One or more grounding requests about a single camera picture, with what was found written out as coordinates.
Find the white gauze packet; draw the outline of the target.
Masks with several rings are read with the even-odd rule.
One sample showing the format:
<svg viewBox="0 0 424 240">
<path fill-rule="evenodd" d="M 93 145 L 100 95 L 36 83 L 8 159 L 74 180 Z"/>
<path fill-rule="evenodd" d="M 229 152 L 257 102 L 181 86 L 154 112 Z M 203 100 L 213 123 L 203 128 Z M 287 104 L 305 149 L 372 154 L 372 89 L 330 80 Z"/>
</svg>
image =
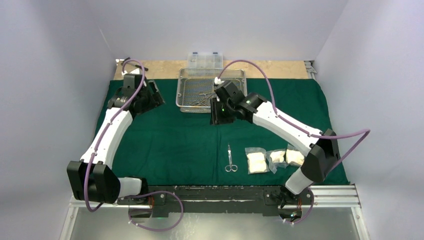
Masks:
<svg viewBox="0 0 424 240">
<path fill-rule="evenodd" d="M 266 161 L 266 150 L 261 147 L 246 147 L 245 154 L 247 157 L 248 174 L 267 173 L 269 167 Z"/>
</svg>

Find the metal wire mesh tray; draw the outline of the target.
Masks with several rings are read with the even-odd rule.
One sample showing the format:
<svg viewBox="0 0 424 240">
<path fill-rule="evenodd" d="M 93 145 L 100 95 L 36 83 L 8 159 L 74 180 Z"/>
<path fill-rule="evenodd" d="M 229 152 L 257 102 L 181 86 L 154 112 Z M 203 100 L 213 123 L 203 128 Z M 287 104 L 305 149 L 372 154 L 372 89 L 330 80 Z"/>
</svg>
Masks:
<svg viewBox="0 0 424 240">
<path fill-rule="evenodd" d="M 210 113 L 210 106 L 194 106 L 199 92 L 215 92 L 214 79 L 232 81 L 244 95 L 247 94 L 247 80 L 242 69 L 182 68 L 179 71 L 175 104 L 183 113 Z"/>
</svg>

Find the right side aluminium rail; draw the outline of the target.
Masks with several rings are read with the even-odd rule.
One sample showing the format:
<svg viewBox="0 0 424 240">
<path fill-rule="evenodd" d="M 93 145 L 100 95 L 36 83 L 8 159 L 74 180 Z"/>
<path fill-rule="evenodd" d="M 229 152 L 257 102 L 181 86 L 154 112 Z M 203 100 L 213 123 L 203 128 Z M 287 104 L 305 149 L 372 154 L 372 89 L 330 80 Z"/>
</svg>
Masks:
<svg viewBox="0 0 424 240">
<path fill-rule="evenodd" d="M 310 79 L 316 80 L 317 71 L 313 67 L 313 61 L 305 60 L 304 61 L 306 73 Z"/>
</svg>

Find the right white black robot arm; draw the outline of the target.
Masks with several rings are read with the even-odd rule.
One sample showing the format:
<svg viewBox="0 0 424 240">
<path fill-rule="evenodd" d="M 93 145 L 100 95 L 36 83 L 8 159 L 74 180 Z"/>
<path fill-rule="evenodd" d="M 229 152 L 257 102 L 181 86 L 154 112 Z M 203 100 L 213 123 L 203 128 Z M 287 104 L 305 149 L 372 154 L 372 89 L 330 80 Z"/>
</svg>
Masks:
<svg viewBox="0 0 424 240">
<path fill-rule="evenodd" d="M 340 159 L 336 133 L 307 126 L 279 109 L 271 101 L 251 92 L 248 95 L 230 80 L 215 87 L 211 99 L 211 125 L 233 123 L 236 119 L 265 128 L 294 146 L 304 163 L 285 182 L 280 196 L 288 204 L 300 198 L 301 192 L 313 183 L 325 180 Z"/>
</svg>

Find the metal surgical instruments pile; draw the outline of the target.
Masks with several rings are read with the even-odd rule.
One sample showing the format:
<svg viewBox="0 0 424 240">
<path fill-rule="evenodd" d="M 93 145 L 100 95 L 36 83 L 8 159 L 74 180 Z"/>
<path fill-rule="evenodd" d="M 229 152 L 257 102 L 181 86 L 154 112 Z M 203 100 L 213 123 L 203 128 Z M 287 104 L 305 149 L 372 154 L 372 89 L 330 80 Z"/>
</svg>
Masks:
<svg viewBox="0 0 424 240">
<path fill-rule="evenodd" d="M 214 91 L 212 92 L 204 92 L 200 91 L 198 93 L 198 97 L 194 101 L 193 105 L 196 107 L 207 107 L 210 106 L 210 100 L 217 97 Z"/>
</svg>

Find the dark green surgical drape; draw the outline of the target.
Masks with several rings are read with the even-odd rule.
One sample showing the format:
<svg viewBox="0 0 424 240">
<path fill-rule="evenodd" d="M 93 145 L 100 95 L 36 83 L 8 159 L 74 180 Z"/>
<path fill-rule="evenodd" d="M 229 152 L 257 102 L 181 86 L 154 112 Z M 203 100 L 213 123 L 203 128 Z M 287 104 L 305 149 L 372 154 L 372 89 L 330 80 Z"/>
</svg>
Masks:
<svg viewBox="0 0 424 240">
<path fill-rule="evenodd" d="M 313 79 L 269 80 L 278 109 L 325 131 L 332 129 L 326 97 Z M 156 79 L 165 104 L 138 115 L 112 163 L 117 177 L 146 178 L 149 185 L 282 185 L 298 168 L 248 174 L 245 148 L 283 149 L 287 142 L 269 130 L 237 120 L 210 125 L 210 113 L 185 113 L 176 106 L 177 79 Z M 226 172 L 230 145 L 236 172 Z"/>
</svg>

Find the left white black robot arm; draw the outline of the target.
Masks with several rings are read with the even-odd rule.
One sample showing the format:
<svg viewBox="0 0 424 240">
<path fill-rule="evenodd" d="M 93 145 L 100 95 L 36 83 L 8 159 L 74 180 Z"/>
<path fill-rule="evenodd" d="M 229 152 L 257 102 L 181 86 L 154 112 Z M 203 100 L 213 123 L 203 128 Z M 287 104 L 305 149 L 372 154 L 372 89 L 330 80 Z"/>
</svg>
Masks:
<svg viewBox="0 0 424 240">
<path fill-rule="evenodd" d="M 113 161 L 121 140 L 135 117 L 164 104 L 156 82 L 141 74 L 126 74 L 123 85 L 108 100 L 103 123 L 80 160 L 70 161 L 66 172 L 73 196 L 79 201 L 113 204 L 130 197 L 138 205 L 149 199 L 142 177 L 117 177 Z"/>
</svg>

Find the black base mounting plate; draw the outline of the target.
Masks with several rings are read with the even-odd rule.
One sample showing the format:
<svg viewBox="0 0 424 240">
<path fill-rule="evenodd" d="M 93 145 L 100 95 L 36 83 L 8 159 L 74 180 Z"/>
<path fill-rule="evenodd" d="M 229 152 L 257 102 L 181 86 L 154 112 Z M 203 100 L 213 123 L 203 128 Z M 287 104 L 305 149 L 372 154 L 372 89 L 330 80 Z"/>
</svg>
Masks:
<svg viewBox="0 0 424 240">
<path fill-rule="evenodd" d="M 283 192 L 280 185 L 183 186 L 151 185 L 154 194 L 143 198 L 120 197 L 119 206 L 147 208 L 154 218 L 167 218 L 171 213 L 261 214 L 297 220 L 314 202 L 311 190 L 299 195 Z"/>
</svg>

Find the silver surgical scissors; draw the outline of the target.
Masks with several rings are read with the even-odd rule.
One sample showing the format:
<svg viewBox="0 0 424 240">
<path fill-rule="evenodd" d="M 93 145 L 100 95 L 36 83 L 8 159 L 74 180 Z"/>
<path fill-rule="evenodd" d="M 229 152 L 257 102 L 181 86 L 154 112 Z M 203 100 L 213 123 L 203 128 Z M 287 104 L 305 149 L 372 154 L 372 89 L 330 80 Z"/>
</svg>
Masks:
<svg viewBox="0 0 424 240">
<path fill-rule="evenodd" d="M 238 166 L 233 164 L 232 159 L 232 150 L 231 146 L 227 144 L 227 155 L 228 155 L 228 165 L 224 168 L 226 172 L 236 172 L 238 170 Z"/>
</svg>

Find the clear plastic compartment box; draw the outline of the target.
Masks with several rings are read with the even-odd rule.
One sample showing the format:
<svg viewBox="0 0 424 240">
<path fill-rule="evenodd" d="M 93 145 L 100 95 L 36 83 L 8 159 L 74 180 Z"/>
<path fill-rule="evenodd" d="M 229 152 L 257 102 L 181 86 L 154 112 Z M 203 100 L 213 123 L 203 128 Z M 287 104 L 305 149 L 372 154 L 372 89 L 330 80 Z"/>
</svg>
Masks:
<svg viewBox="0 0 424 240">
<path fill-rule="evenodd" d="M 196 69 L 222 69 L 223 55 L 220 52 L 192 52 L 187 56 L 187 67 Z"/>
</svg>

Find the small black-handled hammer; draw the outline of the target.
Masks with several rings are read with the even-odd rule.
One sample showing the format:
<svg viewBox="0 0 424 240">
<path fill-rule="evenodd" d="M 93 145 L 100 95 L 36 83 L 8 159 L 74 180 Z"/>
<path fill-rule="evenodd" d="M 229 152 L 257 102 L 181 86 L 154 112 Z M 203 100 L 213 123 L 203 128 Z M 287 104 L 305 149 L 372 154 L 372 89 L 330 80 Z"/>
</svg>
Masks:
<svg viewBox="0 0 424 240">
<path fill-rule="evenodd" d="M 141 67 L 140 64 L 132 64 L 132 62 L 135 62 L 135 60 L 134 59 L 131 59 L 130 57 L 127 57 L 127 58 L 125 58 L 125 59 L 122 60 L 121 65 L 123 66 L 124 64 L 127 64 L 127 65 L 131 65 L 133 67 L 136 67 L 138 69 L 142 69 L 142 67 Z"/>
</svg>

